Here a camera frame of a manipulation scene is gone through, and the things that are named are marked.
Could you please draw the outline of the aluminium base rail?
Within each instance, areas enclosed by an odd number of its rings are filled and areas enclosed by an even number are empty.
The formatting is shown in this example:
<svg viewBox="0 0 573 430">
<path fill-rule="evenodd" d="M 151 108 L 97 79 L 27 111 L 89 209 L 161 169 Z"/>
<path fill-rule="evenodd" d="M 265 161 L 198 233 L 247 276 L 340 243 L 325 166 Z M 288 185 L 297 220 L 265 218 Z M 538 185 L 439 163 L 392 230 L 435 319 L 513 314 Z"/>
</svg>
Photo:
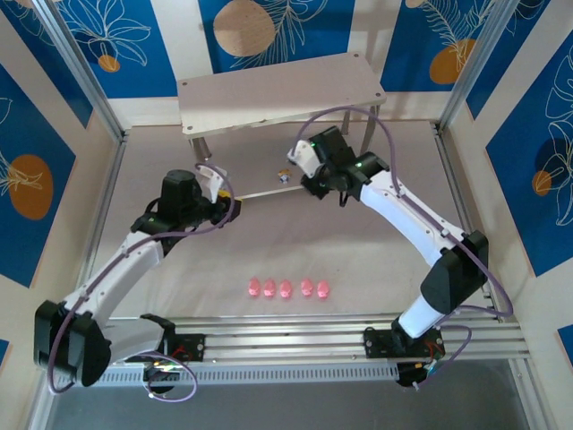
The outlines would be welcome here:
<svg viewBox="0 0 573 430">
<path fill-rule="evenodd" d="M 328 363 L 365 360 L 363 331 L 388 329 L 394 314 L 323 314 L 244 317 L 173 317 L 181 333 L 206 336 L 207 364 Z M 485 314 L 462 313 L 442 327 L 448 355 L 472 330 L 460 359 L 526 359 L 530 357 L 518 322 Z"/>
</svg>

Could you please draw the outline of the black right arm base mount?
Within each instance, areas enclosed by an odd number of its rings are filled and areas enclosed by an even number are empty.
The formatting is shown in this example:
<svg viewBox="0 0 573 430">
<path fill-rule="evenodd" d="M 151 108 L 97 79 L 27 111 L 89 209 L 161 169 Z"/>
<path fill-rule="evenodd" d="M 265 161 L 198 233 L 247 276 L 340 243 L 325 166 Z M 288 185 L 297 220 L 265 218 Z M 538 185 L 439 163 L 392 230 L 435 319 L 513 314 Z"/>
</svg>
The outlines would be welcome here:
<svg viewBox="0 0 573 430">
<path fill-rule="evenodd" d="M 445 356 L 441 332 L 429 329 L 417 339 L 401 330 L 378 330 L 367 327 L 363 331 L 363 345 L 368 358 L 423 358 L 439 360 Z"/>
</svg>

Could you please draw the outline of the two-tier wooden shelf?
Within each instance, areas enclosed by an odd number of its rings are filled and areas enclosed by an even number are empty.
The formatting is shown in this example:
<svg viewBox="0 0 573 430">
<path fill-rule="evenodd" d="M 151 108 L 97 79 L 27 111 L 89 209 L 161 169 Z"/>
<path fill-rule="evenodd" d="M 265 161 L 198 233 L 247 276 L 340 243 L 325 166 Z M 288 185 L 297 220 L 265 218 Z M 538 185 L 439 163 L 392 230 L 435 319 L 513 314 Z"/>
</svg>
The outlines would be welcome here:
<svg viewBox="0 0 573 430">
<path fill-rule="evenodd" d="M 182 132 L 195 158 L 230 176 L 244 197 L 294 191 L 301 172 L 287 152 L 300 124 L 328 108 L 377 107 L 386 100 L 365 57 L 345 53 L 183 78 L 177 83 Z"/>
</svg>

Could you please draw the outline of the aluminium frame post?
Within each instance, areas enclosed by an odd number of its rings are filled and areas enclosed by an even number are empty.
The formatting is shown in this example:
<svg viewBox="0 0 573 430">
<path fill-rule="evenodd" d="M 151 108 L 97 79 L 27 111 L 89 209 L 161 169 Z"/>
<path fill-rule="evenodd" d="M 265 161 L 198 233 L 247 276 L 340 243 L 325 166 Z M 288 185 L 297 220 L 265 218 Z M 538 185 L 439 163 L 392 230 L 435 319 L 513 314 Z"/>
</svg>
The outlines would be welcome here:
<svg viewBox="0 0 573 430">
<path fill-rule="evenodd" d="M 485 22 L 475 42 L 474 49 L 453 86 L 448 102 L 437 122 L 436 130 L 439 136 L 442 136 L 449 128 L 466 101 L 467 95 L 474 87 L 519 2 L 520 0 L 496 0 L 493 4 L 492 14 Z"/>
<path fill-rule="evenodd" d="M 64 18 L 58 12 L 55 2 L 53 0 L 30 1 L 44 29 L 54 42 L 57 51 L 90 101 L 95 112 L 99 115 L 103 125 L 113 140 L 121 144 L 124 141 L 125 130 L 108 103 L 105 92 L 73 34 L 67 27 Z"/>
</svg>

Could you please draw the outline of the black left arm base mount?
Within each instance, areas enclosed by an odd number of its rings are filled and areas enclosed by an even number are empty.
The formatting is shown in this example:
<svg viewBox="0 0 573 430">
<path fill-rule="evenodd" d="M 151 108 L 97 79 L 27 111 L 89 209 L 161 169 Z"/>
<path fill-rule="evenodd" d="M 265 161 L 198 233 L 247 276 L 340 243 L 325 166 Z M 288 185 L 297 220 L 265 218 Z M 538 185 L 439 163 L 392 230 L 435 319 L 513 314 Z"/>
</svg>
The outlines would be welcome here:
<svg viewBox="0 0 573 430">
<path fill-rule="evenodd" d="M 205 334 L 176 334 L 170 356 L 182 362 L 202 362 L 205 352 Z"/>
</svg>

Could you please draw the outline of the aluminium side rail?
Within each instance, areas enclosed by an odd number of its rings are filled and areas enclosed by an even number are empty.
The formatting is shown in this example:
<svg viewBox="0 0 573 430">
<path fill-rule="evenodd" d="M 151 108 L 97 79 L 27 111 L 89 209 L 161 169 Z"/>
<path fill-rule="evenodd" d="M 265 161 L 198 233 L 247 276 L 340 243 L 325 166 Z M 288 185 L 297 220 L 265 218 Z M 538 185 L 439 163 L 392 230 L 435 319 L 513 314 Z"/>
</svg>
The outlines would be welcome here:
<svg viewBox="0 0 573 430">
<path fill-rule="evenodd" d="M 107 220 L 107 214 L 115 190 L 115 184 L 119 175 L 121 164 L 124 158 L 126 146 L 129 141 L 130 133 L 131 129 L 127 129 L 126 131 L 124 131 L 122 139 L 119 142 L 118 147 L 115 150 L 114 156 L 111 160 L 110 169 L 108 170 L 108 173 L 105 176 L 102 193 L 96 206 L 93 226 L 90 231 L 89 241 L 87 243 L 87 248 L 84 253 L 84 260 L 82 262 L 79 271 L 74 292 L 80 291 L 84 287 L 88 286 L 88 280 L 90 278 L 90 275 L 94 271 L 99 244 L 101 242 L 101 237 Z"/>
<path fill-rule="evenodd" d="M 483 223 L 480 220 L 475 198 L 452 134 L 450 132 L 441 132 L 437 123 L 432 123 L 432 132 L 456 206 L 461 228 L 466 233 L 471 233 L 477 229 L 482 231 Z M 463 313 L 482 313 L 488 318 L 493 318 L 493 315 L 487 314 L 483 309 L 494 310 L 496 308 L 496 294 L 492 293 L 490 284 L 486 283 L 464 305 L 474 306 L 476 310 L 465 309 Z"/>
</svg>

